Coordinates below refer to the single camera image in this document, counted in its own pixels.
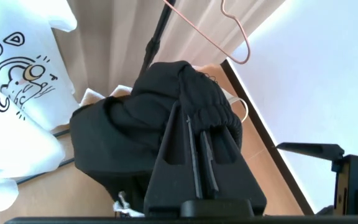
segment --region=beige curtain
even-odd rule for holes
[[[86,88],[104,96],[119,84],[132,86],[153,36],[162,0],[68,0],[78,21],[71,33],[55,30],[60,53],[80,101]],[[251,34],[284,0],[227,0],[226,11]],[[175,7],[200,30],[232,52],[242,41],[233,20],[220,12],[221,0],[177,0]],[[221,63],[226,56],[172,12],[154,62],[187,60]]]

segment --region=cartoon animal drawing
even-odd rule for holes
[[[25,37],[21,32],[14,32],[7,36],[3,42],[20,47],[24,44]],[[4,48],[0,44],[0,56],[3,52]],[[13,101],[21,110],[24,110],[25,103],[30,99],[40,98],[55,89],[53,85],[46,82],[45,78],[40,79],[48,73],[45,65],[49,61],[50,59],[46,56],[42,59],[41,55],[38,55],[34,59],[18,56],[10,57],[0,62],[0,92],[7,96],[6,99],[0,99],[0,112],[5,112],[9,109],[10,101]],[[58,80],[58,77],[51,73],[49,73],[49,76],[51,76],[51,81]]]

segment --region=clothes hanger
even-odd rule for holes
[[[175,7],[173,7],[167,0],[163,0],[164,3],[169,6],[175,13],[177,13],[182,19],[184,19],[189,25],[191,25],[195,30],[197,30],[198,33],[200,33],[203,37],[205,37],[205,39],[207,39],[209,42],[211,42],[211,44],[213,44],[215,47],[217,47],[222,53],[224,53],[226,56],[228,56],[231,60],[233,60],[233,62],[236,62],[238,64],[245,64],[247,63],[247,61],[249,60],[249,57],[251,55],[251,50],[249,47],[249,42],[248,42],[248,38],[246,35],[246,32],[244,31],[244,28],[242,28],[242,25],[240,23],[240,21],[237,19],[236,16],[230,15],[228,14],[225,10],[224,10],[224,2],[225,0],[222,0],[221,2],[221,12],[223,13],[224,16],[234,20],[237,25],[239,26],[242,36],[244,37],[244,40],[246,41],[247,44],[247,49],[248,49],[248,53],[247,53],[247,57],[245,60],[243,61],[238,61],[237,59],[233,58],[232,56],[230,56],[226,51],[224,51],[222,48],[220,48],[220,46],[218,46],[217,44],[215,44],[215,42],[213,42],[209,37],[207,37],[204,33],[202,33],[192,22],[190,22],[181,12],[179,12],[177,9],[175,9]]]

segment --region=black garment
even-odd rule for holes
[[[227,126],[241,148],[242,127],[219,85],[188,62],[155,63],[129,97],[108,97],[73,113],[76,167],[108,190],[126,192],[132,208],[143,198],[174,102],[190,117],[193,132]]]

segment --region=brown floor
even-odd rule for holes
[[[221,87],[236,95],[220,66],[210,65],[201,70],[214,76]],[[240,102],[233,105],[233,110],[240,118],[244,116],[245,109]],[[242,128],[241,153],[267,198],[265,214],[301,215],[299,205],[249,118]],[[70,135],[62,136],[60,141],[67,150],[67,157],[71,157]],[[19,192],[13,206],[0,212],[0,223],[26,216],[114,216],[113,201],[105,189],[73,164],[20,185]]]

